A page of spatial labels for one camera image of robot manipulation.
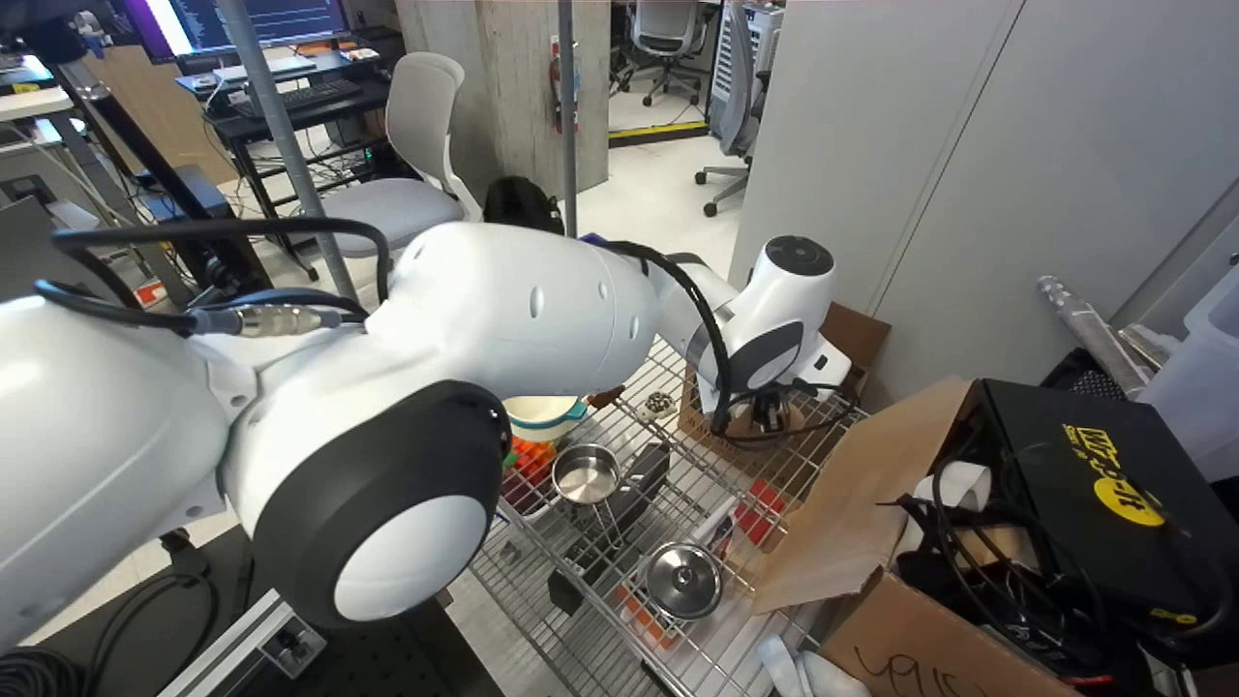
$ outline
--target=wire shelf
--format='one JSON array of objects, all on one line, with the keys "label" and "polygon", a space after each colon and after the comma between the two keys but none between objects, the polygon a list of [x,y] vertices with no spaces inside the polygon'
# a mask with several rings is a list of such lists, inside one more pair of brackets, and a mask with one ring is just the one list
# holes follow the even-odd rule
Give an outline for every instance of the wire shelf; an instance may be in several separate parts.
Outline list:
[{"label": "wire shelf", "polygon": [[[503,530],[492,532],[475,561],[482,584],[509,617],[520,618],[513,617],[519,628],[533,628],[527,638],[533,636],[530,643],[581,696],[618,697],[639,693],[639,688],[634,692],[636,677],[623,672],[621,683],[608,683],[608,673],[593,670],[590,656],[577,656],[576,647],[587,646],[574,636],[577,631],[603,638],[595,644],[626,646],[678,697],[766,697],[772,685],[756,644],[778,634],[789,646],[815,647],[809,628],[817,604],[751,617],[757,565],[762,550],[787,532],[783,516],[807,495],[826,454],[864,415],[849,411],[835,396],[817,402],[794,394],[784,415],[793,428],[823,420],[838,423],[766,449],[738,449],[706,435],[693,383],[684,360],[669,344],[655,340],[622,396],[565,438],[596,443],[616,454],[621,488],[597,505],[608,506],[610,515],[559,500],[549,473],[543,472],[544,482],[519,482],[517,503],[524,516],[509,501],[499,501],[501,515],[510,525],[497,521]],[[643,410],[655,392],[669,399],[675,411],[654,418]],[[509,470],[507,477],[524,475]],[[724,577],[717,609],[691,623],[664,614],[642,586],[648,555],[665,542],[680,541],[706,547]],[[524,565],[506,568],[504,555]],[[548,597],[546,579],[553,574],[560,588],[575,591],[582,600],[571,615]],[[517,587],[523,588],[523,599],[513,603]],[[536,615],[535,620],[529,615]],[[613,651],[603,659],[617,661]]]}]

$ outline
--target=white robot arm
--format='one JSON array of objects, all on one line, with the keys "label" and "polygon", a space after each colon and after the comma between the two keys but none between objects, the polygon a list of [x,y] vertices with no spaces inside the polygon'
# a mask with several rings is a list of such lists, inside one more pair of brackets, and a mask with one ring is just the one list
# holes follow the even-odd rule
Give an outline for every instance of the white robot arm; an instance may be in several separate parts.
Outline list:
[{"label": "white robot arm", "polygon": [[[741,292],[679,261],[714,311],[737,395],[846,376],[818,333],[825,249],[776,238]],[[404,251],[390,288],[364,326],[271,338],[182,338],[37,297],[0,305],[0,646],[223,500],[305,619],[398,614],[486,537],[510,438],[502,400],[621,385],[658,332],[717,402],[701,314],[657,265],[449,223]]]}]

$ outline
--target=cable connector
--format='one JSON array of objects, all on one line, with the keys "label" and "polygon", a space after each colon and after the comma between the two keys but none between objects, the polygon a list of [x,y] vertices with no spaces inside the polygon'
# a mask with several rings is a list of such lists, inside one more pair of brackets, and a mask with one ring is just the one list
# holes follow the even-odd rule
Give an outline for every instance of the cable connector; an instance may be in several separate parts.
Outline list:
[{"label": "cable connector", "polygon": [[316,328],[339,326],[343,316],[335,310],[304,305],[238,305],[223,310],[190,310],[195,333],[230,333],[250,338],[294,336]]}]

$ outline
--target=black backpack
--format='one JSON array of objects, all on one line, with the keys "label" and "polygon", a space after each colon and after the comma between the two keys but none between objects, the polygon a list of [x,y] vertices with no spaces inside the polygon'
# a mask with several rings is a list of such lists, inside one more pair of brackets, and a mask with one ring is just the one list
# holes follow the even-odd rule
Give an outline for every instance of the black backpack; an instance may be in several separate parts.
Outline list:
[{"label": "black backpack", "polygon": [[555,197],[546,196],[536,183],[523,176],[506,176],[491,183],[486,191],[482,219],[564,234],[564,220]]}]

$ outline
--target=computer screen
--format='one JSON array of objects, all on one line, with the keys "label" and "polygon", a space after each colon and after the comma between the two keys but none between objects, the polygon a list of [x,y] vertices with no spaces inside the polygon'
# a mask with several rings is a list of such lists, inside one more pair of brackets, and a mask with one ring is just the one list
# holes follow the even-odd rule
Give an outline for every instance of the computer screen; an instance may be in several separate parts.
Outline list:
[{"label": "computer screen", "polygon": [[[151,62],[233,50],[214,0],[125,0]],[[264,46],[338,36],[348,31],[341,0],[247,0]]]}]

